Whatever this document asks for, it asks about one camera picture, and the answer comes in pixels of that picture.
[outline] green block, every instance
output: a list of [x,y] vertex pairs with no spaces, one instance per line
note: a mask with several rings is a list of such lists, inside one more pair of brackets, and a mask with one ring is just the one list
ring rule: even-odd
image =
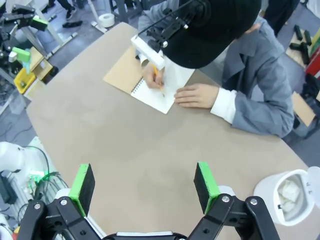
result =
[[31,59],[31,53],[26,50],[13,47],[12,52],[15,52],[17,54],[17,60],[20,62],[28,63]]
[[193,181],[202,212],[207,214],[215,199],[220,195],[219,187],[207,162],[202,161],[197,163]]
[[81,164],[68,196],[83,217],[88,215],[94,189],[95,178],[91,165]]
[[30,26],[32,28],[38,29],[40,31],[45,31],[47,29],[48,22],[44,21],[44,20],[42,20],[42,19],[40,19],[38,17],[34,17],[32,19],[32,22],[31,22]]

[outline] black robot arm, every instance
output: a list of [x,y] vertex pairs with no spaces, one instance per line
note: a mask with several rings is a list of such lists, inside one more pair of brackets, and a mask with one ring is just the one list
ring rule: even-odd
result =
[[[141,235],[118,232],[103,239],[214,240],[223,226],[235,227],[242,240],[280,240],[262,198],[251,196],[241,201],[228,194],[217,197],[212,208],[188,237],[170,231]],[[54,240],[57,234],[66,230],[75,240],[101,240],[67,196],[55,199],[48,205],[43,201],[31,201],[22,219],[17,240]]]

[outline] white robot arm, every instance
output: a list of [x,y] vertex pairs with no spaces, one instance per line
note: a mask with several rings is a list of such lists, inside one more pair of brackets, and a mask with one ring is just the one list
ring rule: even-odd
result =
[[0,240],[13,240],[12,234],[5,215],[0,213]]
[[0,142],[0,172],[16,173],[17,180],[23,184],[32,172],[46,170],[46,159],[40,150],[21,147],[6,141]]

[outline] hand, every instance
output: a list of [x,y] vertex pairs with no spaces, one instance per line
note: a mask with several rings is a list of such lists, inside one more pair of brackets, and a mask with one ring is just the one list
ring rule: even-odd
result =
[[175,102],[185,108],[211,109],[217,99],[219,87],[207,84],[193,84],[176,91]]
[[142,70],[142,76],[146,84],[151,89],[160,89],[164,85],[164,73],[165,69],[157,70],[155,72],[155,66],[149,62]]

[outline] black cap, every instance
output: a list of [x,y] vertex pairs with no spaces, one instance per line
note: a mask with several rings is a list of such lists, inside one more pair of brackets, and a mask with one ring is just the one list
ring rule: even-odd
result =
[[[179,6],[189,0],[180,0]],[[199,69],[211,63],[254,24],[261,0],[194,0],[179,10],[184,19],[197,11],[188,29],[178,31],[162,51],[176,64]]]

